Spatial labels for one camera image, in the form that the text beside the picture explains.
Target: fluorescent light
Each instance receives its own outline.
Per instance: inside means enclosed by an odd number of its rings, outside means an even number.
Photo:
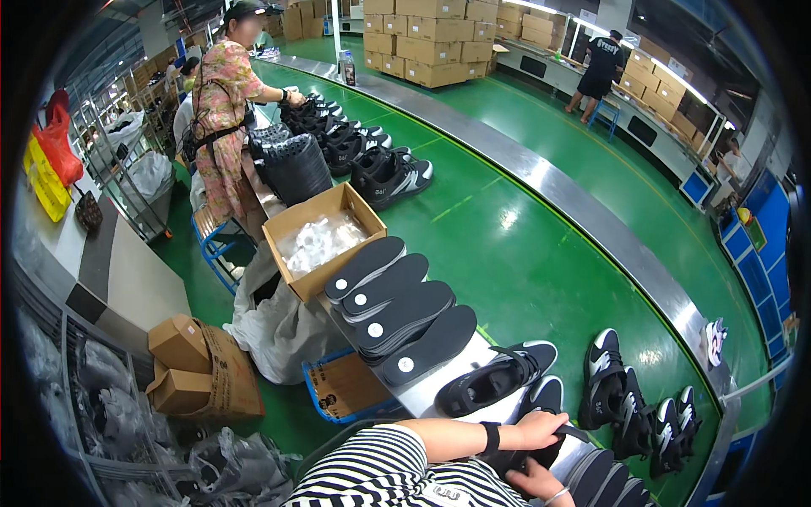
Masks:
[[[659,66],[659,67],[662,67],[662,69],[663,69],[665,72],[667,72],[668,74],[670,74],[671,76],[673,76],[673,77],[676,79],[676,81],[678,81],[678,82],[679,82],[679,84],[681,84],[683,87],[687,88],[687,89],[690,91],[690,93],[692,93],[693,95],[695,95],[695,96],[696,96],[696,98],[697,98],[699,101],[701,101],[701,102],[702,102],[702,104],[706,104],[706,103],[707,103],[707,99],[705,99],[705,98],[704,98],[704,97],[701,95],[701,93],[699,93],[699,92],[698,92],[698,90],[696,90],[695,88],[693,88],[693,86],[691,86],[691,85],[690,85],[690,83],[688,83],[687,81],[685,81],[685,80],[684,80],[684,78],[682,78],[680,75],[676,74],[676,73],[675,73],[675,72],[674,72],[674,71],[673,71],[673,70],[672,70],[670,67],[668,67],[668,66],[667,66],[667,65],[665,65],[664,63],[661,63],[661,62],[660,62],[659,60],[657,60],[656,58],[651,58],[651,60],[653,61],[654,65],[657,65],[657,66]]]
[[[539,11],[548,12],[549,14],[557,14],[558,11],[552,9],[551,7],[538,5],[537,3],[526,2],[525,0],[504,0],[505,3],[515,3],[520,6],[530,7],[532,9],[538,9]]]
[[[595,32],[599,33],[600,35],[604,35],[604,36],[606,36],[606,37],[608,37],[609,35],[611,35],[611,33],[610,33],[608,30],[603,30],[602,28],[600,28],[600,27],[599,27],[599,26],[597,26],[596,24],[591,24],[591,23],[589,23],[588,21],[583,21],[583,20],[582,20],[582,19],[580,19],[580,18],[573,18],[573,20],[574,20],[574,22],[575,22],[575,23],[577,23],[577,24],[581,24],[581,25],[583,25],[583,26],[584,26],[584,27],[586,27],[586,28],[591,28],[591,29],[592,29],[592,30],[594,30]]]

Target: wrist strap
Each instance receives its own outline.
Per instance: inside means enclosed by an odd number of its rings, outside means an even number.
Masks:
[[[560,498],[561,496],[565,495],[568,492],[569,492],[569,486],[566,486],[565,488],[558,491],[552,498],[550,498],[549,500],[543,502],[543,507],[548,507],[549,505],[551,505],[551,503],[553,501],[557,500],[558,498]]]
[[[484,431],[487,432],[487,445],[478,456],[488,458],[499,451],[499,444],[501,444],[499,426],[501,426],[501,423],[481,422],[479,424],[484,426]]]

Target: silver bracelet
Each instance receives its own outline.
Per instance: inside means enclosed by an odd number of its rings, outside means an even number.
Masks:
[[[566,486],[565,488],[558,491],[552,498],[550,498],[549,500],[543,502],[543,507],[549,507],[549,505],[551,505],[553,501],[557,500],[558,498],[560,498],[561,496],[565,495],[568,492],[569,492],[569,486]]]

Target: black shorts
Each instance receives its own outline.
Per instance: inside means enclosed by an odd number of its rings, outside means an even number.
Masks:
[[[600,75],[589,74],[587,71],[582,79],[580,79],[577,90],[586,97],[600,100],[611,91],[611,76],[602,77]]]

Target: black wristband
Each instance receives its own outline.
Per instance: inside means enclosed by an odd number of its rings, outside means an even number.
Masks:
[[[477,454],[477,456],[489,458],[499,450],[499,444],[501,444],[499,426],[501,426],[501,423],[489,423],[482,421],[479,424],[484,426],[484,431],[487,432],[487,445],[484,447],[484,450],[481,453]]]

